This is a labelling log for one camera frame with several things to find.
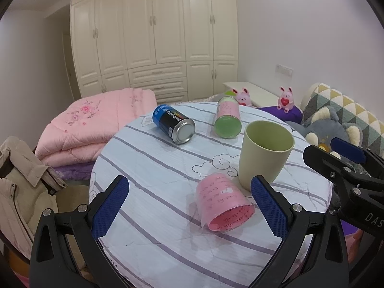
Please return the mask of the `grey elephant plush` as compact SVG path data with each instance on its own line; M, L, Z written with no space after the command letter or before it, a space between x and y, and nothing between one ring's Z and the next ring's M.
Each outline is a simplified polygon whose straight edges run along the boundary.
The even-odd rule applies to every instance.
M331 149L331 140L337 137L355 146L363 142L362 129L354 123L341 124L336 111L331 106L322 107L314 113L304 124L287 122L295 131L302 135L306 141L322 150L350 164L354 169L361 171L355 162L348 160Z

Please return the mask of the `white bedside cabinet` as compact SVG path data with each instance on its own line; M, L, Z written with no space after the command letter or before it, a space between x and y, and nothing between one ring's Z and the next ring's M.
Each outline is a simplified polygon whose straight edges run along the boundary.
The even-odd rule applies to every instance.
M255 107L272 107L277 106L278 96L264 90L263 88L256 86L250 82L226 82L223 83L227 91L235 89L242 91L246 88L251 97L252 105Z

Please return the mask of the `white wall switch plate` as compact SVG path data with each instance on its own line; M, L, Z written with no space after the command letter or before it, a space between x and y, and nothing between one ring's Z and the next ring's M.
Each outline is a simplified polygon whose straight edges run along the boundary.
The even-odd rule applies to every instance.
M293 75L293 69L291 68L288 68L286 66L283 66L283 65L280 65L280 64L277 64L276 67L275 67L275 71L277 73L280 73L282 75L285 75L286 77L292 77Z

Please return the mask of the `right pink bunny plush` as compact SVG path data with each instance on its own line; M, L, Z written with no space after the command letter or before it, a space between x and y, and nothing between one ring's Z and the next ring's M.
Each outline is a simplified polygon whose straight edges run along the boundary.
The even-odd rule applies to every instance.
M281 96L278 99L277 108L283 110L285 113L289 113L294 108L294 96L292 88L287 90L284 87L280 87Z

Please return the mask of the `pink bunny plush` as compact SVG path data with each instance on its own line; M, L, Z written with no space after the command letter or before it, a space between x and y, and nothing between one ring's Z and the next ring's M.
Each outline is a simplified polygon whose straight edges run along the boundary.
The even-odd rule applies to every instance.
M243 88L242 91L232 89L232 92L234 93L234 98L240 105L248 107L252 106L252 100L248 89Z
M281 96L278 99L277 108L283 110L285 113L289 113L294 108L294 96L292 88L287 90L284 87L280 87Z

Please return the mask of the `left pink bunny plush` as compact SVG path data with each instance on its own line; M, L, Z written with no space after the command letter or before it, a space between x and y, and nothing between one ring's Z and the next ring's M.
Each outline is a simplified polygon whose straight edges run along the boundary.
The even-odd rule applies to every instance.
M243 88L242 91L232 89L232 92L234 93L234 98L240 105L248 107L252 106L252 100L248 89Z

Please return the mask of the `purple blanket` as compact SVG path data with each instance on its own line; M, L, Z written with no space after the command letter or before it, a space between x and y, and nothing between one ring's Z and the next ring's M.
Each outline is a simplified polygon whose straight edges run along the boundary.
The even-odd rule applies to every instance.
M301 124L303 119L302 111L296 106L294 106L293 109L289 110L287 113L284 112L284 109L278 109L277 106L259 107L258 109L277 117L283 122Z

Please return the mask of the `blue black metal can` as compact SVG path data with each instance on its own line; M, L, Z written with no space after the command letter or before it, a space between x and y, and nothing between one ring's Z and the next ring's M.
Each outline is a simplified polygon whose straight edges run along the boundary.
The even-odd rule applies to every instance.
M195 133L195 122L170 105L159 105L152 114L152 121L175 144L185 144Z

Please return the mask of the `folded pink floral quilt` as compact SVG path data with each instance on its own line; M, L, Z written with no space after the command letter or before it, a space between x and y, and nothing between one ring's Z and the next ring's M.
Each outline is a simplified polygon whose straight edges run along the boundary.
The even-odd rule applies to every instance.
M147 89L127 88L84 97L46 126L35 155L51 167L95 161L121 128L156 106L155 93Z

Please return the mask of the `pale green plastic cup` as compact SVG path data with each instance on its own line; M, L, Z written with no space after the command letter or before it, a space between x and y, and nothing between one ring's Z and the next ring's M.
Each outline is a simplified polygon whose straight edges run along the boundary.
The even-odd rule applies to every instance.
M240 153L238 178L247 191L251 180L262 175L272 183L294 148L292 132L284 126L270 121L254 121L245 127Z

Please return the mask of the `beige jacket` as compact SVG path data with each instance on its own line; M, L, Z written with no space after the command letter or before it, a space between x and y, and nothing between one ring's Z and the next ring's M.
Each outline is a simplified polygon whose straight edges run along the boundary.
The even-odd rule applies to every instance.
M26 142L8 137L1 144L1 233L26 259L42 211L58 211L55 194L65 187Z

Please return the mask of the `cream white wardrobe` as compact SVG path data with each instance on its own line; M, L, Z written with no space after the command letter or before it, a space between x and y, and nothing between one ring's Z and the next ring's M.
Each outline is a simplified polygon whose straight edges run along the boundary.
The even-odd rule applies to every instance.
M71 0L79 90L125 88L202 100L238 78L236 0Z

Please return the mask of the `triangle pattern quilted cushion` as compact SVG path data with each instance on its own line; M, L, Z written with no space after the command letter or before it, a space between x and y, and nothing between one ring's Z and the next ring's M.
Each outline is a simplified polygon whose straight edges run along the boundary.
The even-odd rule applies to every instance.
M341 124L357 124L363 133L363 148L383 157L383 122L347 95L325 83L315 83L304 95L300 109L303 121L324 106L331 106Z

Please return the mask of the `pink clear plastic cup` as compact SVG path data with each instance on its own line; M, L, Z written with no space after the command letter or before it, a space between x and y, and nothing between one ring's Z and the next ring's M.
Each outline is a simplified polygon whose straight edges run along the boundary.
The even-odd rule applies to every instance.
M214 232L235 229L255 212L254 205L222 174L211 174L196 188L196 204L201 226Z

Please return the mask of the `pink green glass jar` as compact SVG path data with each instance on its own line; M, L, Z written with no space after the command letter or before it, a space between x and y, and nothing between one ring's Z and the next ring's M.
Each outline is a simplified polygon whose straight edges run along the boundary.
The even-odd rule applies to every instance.
M242 129L240 108L233 96L223 96L217 102L214 129L221 138L231 139L240 134Z

